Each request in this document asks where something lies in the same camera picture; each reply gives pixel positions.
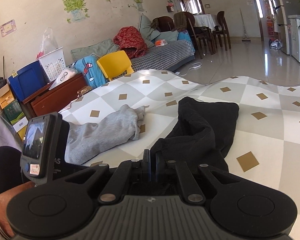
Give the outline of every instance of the wooden dresser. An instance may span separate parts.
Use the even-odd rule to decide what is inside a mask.
[[[78,96],[78,90],[87,85],[82,73],[49,90],[53,82],[22,101],[28,118],[59,112]]]

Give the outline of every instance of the person's hand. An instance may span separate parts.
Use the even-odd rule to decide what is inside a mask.
[[[34,187],[34,183],[29,181],[0,194],[0,227],[8,236],[13,237],[14,233],[7,220],[7,205],[15,195],[18,195],[19,193],[32,187]]]

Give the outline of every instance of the yellow plastic chair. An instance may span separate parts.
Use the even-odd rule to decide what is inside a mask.
[[[134,72],[131,67],[132,63],[124,50],[104,55],[97,63],[105,77],[110,81],[114,77],[120,76],[125,71],[127,71],[127,74]]]

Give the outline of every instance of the baseboard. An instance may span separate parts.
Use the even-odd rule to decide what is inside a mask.
[[[240,37],[230,37],[231,41],[241,41],[243,38]],[[249,37],[250,40],[252,41],[261,41],[261,37]]]

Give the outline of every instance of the refrigerator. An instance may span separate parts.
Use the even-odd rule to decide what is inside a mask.
[[[300,62],[300,15],[288,15],[291,29],[291,55]]]
[[[271,0],[274,9],[275,31],[279,33],[281,50],[291,55],[291,27],[289,15],[300,15],[300,0]]]

